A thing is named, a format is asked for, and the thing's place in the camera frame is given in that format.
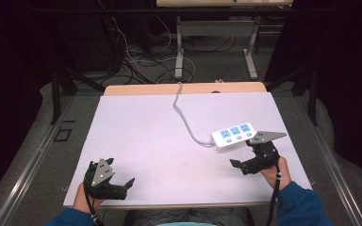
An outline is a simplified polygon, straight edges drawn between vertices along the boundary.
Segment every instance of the human hand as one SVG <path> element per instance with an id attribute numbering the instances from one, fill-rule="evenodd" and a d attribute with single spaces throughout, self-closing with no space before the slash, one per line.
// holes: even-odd
<path id="1" fill-rule="evenodd" d="M 94 209 L 98 208 L 99 205 L 102 204 L 102 202 L 104 201 L 104 200 L 95 200 L 91 197 L 89 198 L 90 198 L 90 203 L 93 204 Z M 91 213 L 90 207 L 88 206 L 87 200 L 85 199 L 83 183 L 81 183 L 78 186 L 77 193 L 75 194 L 73 209 L 79 210 L 87 214 Z"/>
<path id="2" fill-rule="evenodd" d="M 278 159 L 278 167 L 280 168 L 282 178 L 282 180 L 280 181 L 279 190 L 282 190 L 291 182 L 287 159 L 280 156 L 280 158 Z M 277 175 L 276 166 L 261 170 L 260 173 L 264 176 L 264 178 L 266 178 L 267 183 L 269 183 L 269 185 L 274 188 Z"/>

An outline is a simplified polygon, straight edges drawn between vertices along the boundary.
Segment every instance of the white power strip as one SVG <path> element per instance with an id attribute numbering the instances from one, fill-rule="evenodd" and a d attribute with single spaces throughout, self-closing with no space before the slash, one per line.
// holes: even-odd
<path id="1" fill-rule="evenodd" d="M 256 134 L 254 127 L 246 122 L 231 126 L 211 134 L 215 143 L 215 150 L 229 148 L 241 144 L 247 139 L 251 139 Z"/>

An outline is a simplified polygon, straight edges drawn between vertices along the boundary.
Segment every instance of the gray floor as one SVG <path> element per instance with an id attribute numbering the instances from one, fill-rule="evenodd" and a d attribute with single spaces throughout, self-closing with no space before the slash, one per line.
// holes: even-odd
<path id="1" fill-rule="evenodd" d="M 194 50 L 213 50 L 220 46 L 227 38 L 205 37 L 191 39 L 185 47 Z M 233 39 L 227 42 L 222 49 L 231 46 Z M 259 53 L 254 55 L 259 81 L 264 75 L 272 55 L 277 36 L 262 37 L 259 43 Z M 191 72 L 195 70 L 193 82 L 214 82 L 222 79 L 224 82 L 251 81 L 247 75 L 245 61 L 241 49 L 246 47 L 246 40 L 238 38 L 235 46 L 226 52 L 192 53 L 186 51 L 193 64 L 184 60 L 184 67 Z M 162 46 L 156 48 L 162 53 Z M 174 61 L 164 61 L 170 71 Z M 140 70 L 151 79 L 155 80 L 167 71 L 163 66 L 142 67 Z M 104 85 L 121 84 L 126 78 L 108 79 Z M 41 90 L 43 104 L 30 129 L 27 138 L 13 160 L 7 174 L 0 183 L 0 225 L 43 225 L 49 218 L 59 214 L 65 191 L 62 190 L 73 177 L 74 169 L 82 150 L 85 137 L 89 131 L 94 111 L 97 107 L 101 93 L 94 91 L 85 84 L 76 83 L 79 92 L 74 97 L 62 97 L 65 113 L 59 122 L 50 126 L 52 119 L 51 90 L 47 85 Z M 362 225 L 362 169 L 341 159 L 332 151 L 333 129 L 332 122 L 326 113 L 326 108 L 318 104 L 319 127 L 313 128 L 304 113 L 302 104 L 305 97 L 292 97 L 289 92 L 290 84 L 285 84 L 273 92 L 280 113 L 292 138 L 298 155 L 303 162 L 304 169 L 315 184 L 313 189 L 321 195 L 327 215 L 335 225 Z M 67 142 L 60 142 L 55 135 L 59 130 L 72 129 Z M 319 142 L 317 129 L 321 132 L 323 144 Z M 327 163 L 335 158 L 337 164 L 329 167 Z M 25 170 L 34 173 L 26 174 Z M 333 177 L 337 169 L 342 181 Z M 27 180 L 30 184 L 24 190 L 13 189 Z M 256 225 L 264 225 L 268 215 L 268 206 L 255 206 L 250 208 Z M 106 211 L 104 222 L 106 225 L 123 225 L 126 211 Z"/>

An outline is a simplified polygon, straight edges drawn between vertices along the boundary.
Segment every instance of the power cord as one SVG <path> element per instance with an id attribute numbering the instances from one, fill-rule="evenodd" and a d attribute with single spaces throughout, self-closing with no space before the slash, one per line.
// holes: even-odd
<path id="1" fill-rule="evenodd" d="M 177 100 L 178 100 L 178 96 L 181 92 L 181 89 L 182 89 L 182 83 L 178 83 L 179 85 L 179 88 L 178 88 L 178 91 L 177 91 L 177 94 L 175 96 L 175 100 L 174 100 L 174 103 L 173 103 L 173 107 L 174 109 L 178 112 L 178 114 L 181 116 L 182 120 L 184 121 L 184 124 L 187 126 L 187 129 L 188 129 L 188 132 L 190 134 L 190 136 L 193 138 L 193 140 L 195 140 L 196 143 L 206 147 L 206 148 L 213 148 L 214 147 L 214 143 L 213 142 L 203 142 L 203 141 L 200 141 L 199 139 L 197 139 L 192 131 L 190 130 L 190 127 L 188 125 L 188 122 L 187 122 L 187 119 L 185 118 L 184 114 L 182 113 L 181 109 L 176 105 L 177 103 Z"/>
<path id="2" fill-rule="evenodd" d="M 261 151 L 261 152 L 263 154 L 271 156 L 267 152 L 264 152 L 264 151 Z M 267 226 L 272 225 L 272 217 L 273 217 L 273 214 L 274 214 L 275 199 L 278 196 L 278 192 L 279 192 L 279 189 L 280 189 L 280 183 L 281 183 L 281 180 L 282 180 L 281 170 L 280 170 L 280 168 L 278 166 L 278 159 L 277 160 L 272 159 L 272 161 L 274 162 L 274 165 L 275 165 L 275 167 L 277 169 L 277 174 L 276 174 L 276 177 L 275 177 L 274 190 L 272 191 L 271 200 L 270 200 L 269 217 L 267 218 L 267 224 L 266 224 Z"/>
<path id="3" fill-rule="evenodd" d="M 89 172 L 87 171 L 86 176 L 84 177 L 84 182 L 83 183 L 84 183 L 85 199 L 87 201 L 88 207 L 90 208 L 90 217 L 93 219 L 93 224 L 94 225 L 105 226 L 104 223 L 98 218 L 98 214 L 96 214 L 95 208 L 93 208 L 93 203 L 95 202 L 95 200 L 93 200 L 92 203 L 90 201 L 90 194 L 88 193 L 87 187 L 85 185 L 88 173 Z"/>

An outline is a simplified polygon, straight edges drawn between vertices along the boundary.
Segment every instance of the table surface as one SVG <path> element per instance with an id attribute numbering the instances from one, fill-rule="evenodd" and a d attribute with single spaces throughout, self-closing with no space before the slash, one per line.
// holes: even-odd
<path id="1" fill-rule="evenodd" d="M 293 0 L 157 0 L 159 7 L 249 7 L 287 6 Z"/>
<path id="2" fill-rule="evenodd" d="M 101 208 L 246 206 L 270 201 L 272 189 L 259 173 L 243 175 L 229 162 L 253 158 L 251 148 L 241 145 L 214 151 L 192 140 L 173 109 L 178 88 L 177 84 L 107 88 L 63 205 L 73 204 L 90 161 L 110 157 L 116 171 L 111 184 L 124 185 L 133 177 L 136 181 L 125 201 L 104 201 Z M 177 105 L 201 140 L 244 122 L 257 131 L 288 132 L 272 95 L 258 82 L 184 84 Z M 311 188 L 290 137 L 273 143 L 288 159 L 294 181 Z"/>

